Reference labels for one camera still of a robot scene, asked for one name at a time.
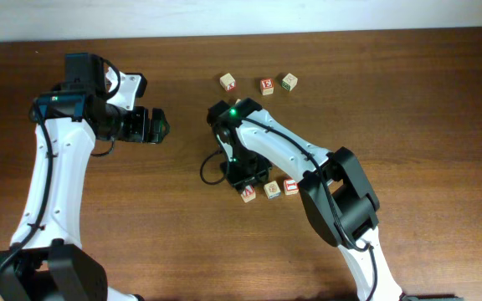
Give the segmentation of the wooden block red A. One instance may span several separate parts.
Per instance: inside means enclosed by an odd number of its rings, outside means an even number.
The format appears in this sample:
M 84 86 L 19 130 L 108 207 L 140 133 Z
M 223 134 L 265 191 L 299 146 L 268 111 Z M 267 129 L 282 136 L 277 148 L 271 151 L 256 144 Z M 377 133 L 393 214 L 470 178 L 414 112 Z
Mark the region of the wooden block red A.
M 255 199 L 257 195 L 254 187 L 251 185 L 248 185 L 243 189 L 240 196 L 245 203 L 248 203 L 253 199 Z

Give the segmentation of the wooden block leaf picture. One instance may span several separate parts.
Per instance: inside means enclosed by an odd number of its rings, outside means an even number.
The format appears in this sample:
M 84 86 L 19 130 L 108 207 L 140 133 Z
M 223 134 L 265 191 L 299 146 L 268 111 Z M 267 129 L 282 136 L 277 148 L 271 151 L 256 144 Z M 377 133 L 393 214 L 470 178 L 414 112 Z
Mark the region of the wooden block leaf picture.
M 237 86 L 235 78 L 230 73 L 226 73 L 225 75 L 221 76 L 219 78 L 219 83 L 225 91 L 235 89 Z

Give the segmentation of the wooden block red I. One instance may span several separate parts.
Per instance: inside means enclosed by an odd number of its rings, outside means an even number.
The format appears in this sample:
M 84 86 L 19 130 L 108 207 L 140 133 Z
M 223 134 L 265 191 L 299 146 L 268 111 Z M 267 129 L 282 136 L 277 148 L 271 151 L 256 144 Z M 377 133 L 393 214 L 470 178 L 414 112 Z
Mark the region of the wooden block red I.
M 297 182 L 291 178 L 285 179 L 283 182 L 283 185 L 284 185 L 284 191 L 286 195 L 294 195 L 299 192 L 299 187 Z

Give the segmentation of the wooden block red E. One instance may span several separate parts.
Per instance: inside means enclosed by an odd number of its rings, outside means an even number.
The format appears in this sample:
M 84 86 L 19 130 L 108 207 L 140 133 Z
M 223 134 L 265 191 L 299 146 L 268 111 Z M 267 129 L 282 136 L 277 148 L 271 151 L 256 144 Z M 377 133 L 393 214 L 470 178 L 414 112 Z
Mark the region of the wooden block red E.
M 263 96 L 274 93 L 274 81 L 271 78 L 259 81 L 260 92 Z

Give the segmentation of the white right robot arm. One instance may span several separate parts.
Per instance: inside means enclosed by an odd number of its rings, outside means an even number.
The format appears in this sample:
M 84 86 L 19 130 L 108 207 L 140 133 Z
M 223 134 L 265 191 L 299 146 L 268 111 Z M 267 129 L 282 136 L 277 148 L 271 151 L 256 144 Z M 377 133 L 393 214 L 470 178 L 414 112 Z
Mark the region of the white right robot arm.
M 380 202 L 350 150 L 303 140 L 252 99 L 219 101 L 209 108 L 207 123 L 225 156 L 221 170 L 231 187 L 241 192 L 280 168 L 298 186 L 312 228 L 346 260 L 358 299 L 404 299 L 380 244 Z

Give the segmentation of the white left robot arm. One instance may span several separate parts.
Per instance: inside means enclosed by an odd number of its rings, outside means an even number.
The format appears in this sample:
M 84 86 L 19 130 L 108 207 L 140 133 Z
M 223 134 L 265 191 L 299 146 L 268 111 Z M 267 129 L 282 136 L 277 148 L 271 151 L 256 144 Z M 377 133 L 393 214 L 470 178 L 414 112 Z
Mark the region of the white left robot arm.
M 139 300 L 108 284 L 82 249 L 85 173 L 98 140 L 159 144 L 170 126 L 160 109 L 135 104 L 143 74 L 114 68 L 74 74 L 34 99 L 36 156 L 28 199 L 10 246 L 0 251 L 5 300 Z

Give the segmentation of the wooden block blue side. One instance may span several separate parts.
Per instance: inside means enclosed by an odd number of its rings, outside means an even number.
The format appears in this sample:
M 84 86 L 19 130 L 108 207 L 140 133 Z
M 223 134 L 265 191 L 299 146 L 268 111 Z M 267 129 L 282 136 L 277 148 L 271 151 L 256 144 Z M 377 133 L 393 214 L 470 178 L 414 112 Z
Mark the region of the wooden block blue side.
M 273 199 L 281 194 L 281 190 L 277 181 L 270 181 L 264 185 L 265 195 L 269 199 Z

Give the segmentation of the wooden block green letter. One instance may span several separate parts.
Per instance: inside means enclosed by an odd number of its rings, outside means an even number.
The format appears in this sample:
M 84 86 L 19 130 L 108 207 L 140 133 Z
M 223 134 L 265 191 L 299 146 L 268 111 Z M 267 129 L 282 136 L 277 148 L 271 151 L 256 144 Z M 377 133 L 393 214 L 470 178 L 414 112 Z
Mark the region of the wooden block green letter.
M 292 73 L 288 73 L 281 81 L 281 86 L 287 91 L 292 91 L 298 84 L 298 78 Z

